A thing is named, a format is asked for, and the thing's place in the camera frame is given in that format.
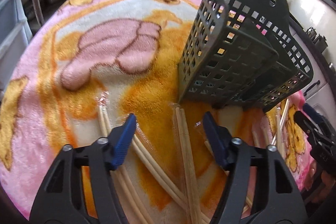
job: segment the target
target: person's hand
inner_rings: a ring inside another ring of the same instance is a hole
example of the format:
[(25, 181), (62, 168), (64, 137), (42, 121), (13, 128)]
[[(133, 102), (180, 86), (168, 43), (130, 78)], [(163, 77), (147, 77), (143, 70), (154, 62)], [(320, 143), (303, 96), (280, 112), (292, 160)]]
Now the person's hand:
[[(310, 165), (310, 170), (304, 182), (304, 187), (307, 190), (310, 190), (313, 185), (316, 168), (316, 161), (313, 161)], [(325, 184), (325, 187), (311, 200), (312, 203), (319, 203), (325, 200), (331, 189), (334, 187), (335, 178), (332, 175), (329, 175), (326, 171), (322, 172), (321, 179)]]

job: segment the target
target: kitchen cabinet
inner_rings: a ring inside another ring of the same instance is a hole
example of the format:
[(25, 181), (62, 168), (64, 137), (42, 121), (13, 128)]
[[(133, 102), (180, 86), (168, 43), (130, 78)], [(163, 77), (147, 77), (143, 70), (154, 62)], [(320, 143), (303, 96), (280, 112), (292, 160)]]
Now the kitchen cabinet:
[(305, 52), (305, 54), (307, 55), (308, 59), (310, 60), (311, 65), (313, 67), (313, 70), (314, 70), (313, 79), (311, 80), (311, 82), (307, 86), (305, 86), (302, 89), (304, 98), (307, 100), (310, 97), (312, 97), (316, 92), (318, 92), (320, 89), (322, 89), (327, 82), (326, 82), (326, 80), (325, 80), (325, 78), (322, 74), (322, 71), (320, 70), (319, 65), (316, 63), (315, 59), (311, 55), (310, 51), (308, 50), (308, 48), (306, 47), (304, 42), (298, 36), (298, 34), (295, 34), (293, 37), (298, 42), (298, 44), (301, 46), (301, 48)]
[(329, 84), (324, 85), (306, 102), (327, 118), (333, 128), (336, 128), (336, 104)]

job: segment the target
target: cabinet handle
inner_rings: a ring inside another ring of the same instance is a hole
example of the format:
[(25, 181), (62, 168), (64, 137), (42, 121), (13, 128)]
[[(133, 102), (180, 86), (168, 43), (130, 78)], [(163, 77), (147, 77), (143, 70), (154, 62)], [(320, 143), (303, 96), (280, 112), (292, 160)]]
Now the cabinet handle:
[(315, 82), (314, 84), (312, 84), (310, 87), (308, 87), (308, 89), (303, 93), (303, 96), (307, 96), (307, 92), (309, 91), (309, 90), (311, 90), (313, 87), (315, 87), (316, 85), (319, 85), (319, 84), (321, 84), (321, 81), (320, 80), (318, 80), (317, 82)]

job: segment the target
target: silver bolt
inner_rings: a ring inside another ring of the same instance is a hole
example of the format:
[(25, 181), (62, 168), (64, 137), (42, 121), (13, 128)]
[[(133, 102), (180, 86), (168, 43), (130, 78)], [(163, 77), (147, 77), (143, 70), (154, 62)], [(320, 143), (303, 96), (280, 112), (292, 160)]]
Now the silver bolt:
[(277, 147), (270, 144), (270, 145), (268, 145), (267, 149), (271, 152), (275, 152), (277, 150)]
[(242, 141), (241, 141), (240, 138), (233, 138), (233, 139), (231, 140), (231, 142), (234, 143), (234, 144), (236, 144), (236, 145), (240, 145), (240, 144), (242, 144)]
[(67, 152), (70, 151), (72, 149), (72, 145), (71, 144), (66, 144), (65, 146), (63, 146), (62, 150)]
[(102, 138), (99, 138), (99, 139), (97, 140), (97, 143), (98, 143), (98, 144), (106, 144), (106, 143), (108, 143), (108, 142), (109, 142), (109, 139), (106, 138), (106, 137), (102, 137)]

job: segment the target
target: plush tablecloth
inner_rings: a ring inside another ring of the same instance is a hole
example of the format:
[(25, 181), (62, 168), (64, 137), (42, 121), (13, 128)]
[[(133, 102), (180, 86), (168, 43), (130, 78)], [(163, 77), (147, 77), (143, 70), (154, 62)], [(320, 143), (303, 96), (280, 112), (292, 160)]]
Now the plush tablecloth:
[[(178, 180), (180, 159), (173, 138), (171, 103), (177, 101), (177, 64), (199, 3), (68, 0), (35, 35), (17, 64), (0, 113), (0, 182), (26, 218), (60, 148), (66, 143), (89, 145), (101, 136), (97, 109), (103, 92), (110, 102), (112, 122), (117, 124), (120, 117), (135, 113), (152, 147), (150, 152), (172, 180)], [(195, 102), (183, 102), (182, 107), (202, 212), (211, 218), (226, 176), (195, 125), (212, 109)], [(231, 134), (249, 144), (253, 144), (252, 131), (260, 138), (265, 128), (270, 132), (259, 109), (212, 111)], [(311, 162), (309, 149), (306, 145), (303, 153), (292, 151), (297, 163), (292, 171), (300, 188)], [(125, 165), (154, 223), (185, 223), (184, 211), (131, 149)], [(95, 215), (88, 172), (83, 173), (83, 181), (88, 211)], [(122, 197), (121, 203), (130, 223), (139, 223)]]

